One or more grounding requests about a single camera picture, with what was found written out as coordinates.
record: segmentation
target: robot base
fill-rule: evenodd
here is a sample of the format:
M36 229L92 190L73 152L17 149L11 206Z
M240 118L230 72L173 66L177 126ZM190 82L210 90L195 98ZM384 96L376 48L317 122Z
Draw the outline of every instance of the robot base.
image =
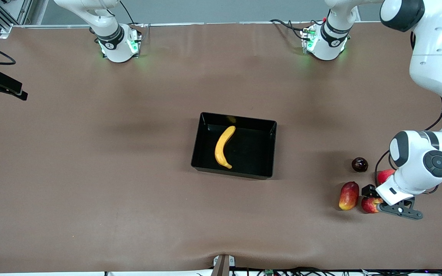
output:
M124 29L124 39L117 45L116 49L107 49L100 43L104 58L110 61L122 63L131 58L138 58L141 48L142 35L137 33L137 30L129 27L126 24L120 24Z
M331 61L345 49L347 38L342 42L342 46L330 47L320 35L320 29L323 25L313 24L300 32L301 37L308 38L310 41L301 40L303 53L312 53L318 59Z

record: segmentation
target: yellow banana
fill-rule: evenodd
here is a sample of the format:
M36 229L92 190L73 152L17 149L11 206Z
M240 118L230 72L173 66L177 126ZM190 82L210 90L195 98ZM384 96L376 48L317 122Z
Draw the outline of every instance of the yellow banana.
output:
M225 166L226 168L232 168L233 166L228 164L228 161L226 161L226 157L224 157L224 145L226 145L226 142L231 138L233 133L235 133L235 126L228 127L223 134L221 134L221 137L219 137L218 143L216 144L216 149L214 149L214 156L216 157L216 161L221 166Z

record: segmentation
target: metal frame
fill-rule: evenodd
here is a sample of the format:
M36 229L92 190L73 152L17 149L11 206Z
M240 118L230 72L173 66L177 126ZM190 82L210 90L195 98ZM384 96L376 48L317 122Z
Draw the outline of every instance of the metal frame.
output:
M14 18L13 16L11 16L11 14L0 5L1 33L9 33L12 26L24 24L26 18L28 17L28 10L32 2L33 0L23 0L23 5L21 6L20 12L18 13L18 18Z

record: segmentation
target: black plastic container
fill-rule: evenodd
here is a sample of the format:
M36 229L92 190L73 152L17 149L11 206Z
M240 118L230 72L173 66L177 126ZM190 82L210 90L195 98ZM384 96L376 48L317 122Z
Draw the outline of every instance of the black plastic container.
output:
M214 148L229 126L236 130L224 147L224 156L233 168L219 165ZM256 179L272 177L277 123L270 120L202 112L192 155L198 171Z

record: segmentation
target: gray wall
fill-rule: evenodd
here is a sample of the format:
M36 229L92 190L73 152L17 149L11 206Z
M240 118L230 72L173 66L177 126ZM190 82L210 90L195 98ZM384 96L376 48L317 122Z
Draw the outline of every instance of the gray wall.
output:
M327 15L323 0L122 0L139 23L233 23L240 21L318 20ZM363 20L379 20L380 5L363 5ZM121 23L130 20L119 5L112 9ZM43 25L77 25L84 21L49 0Z

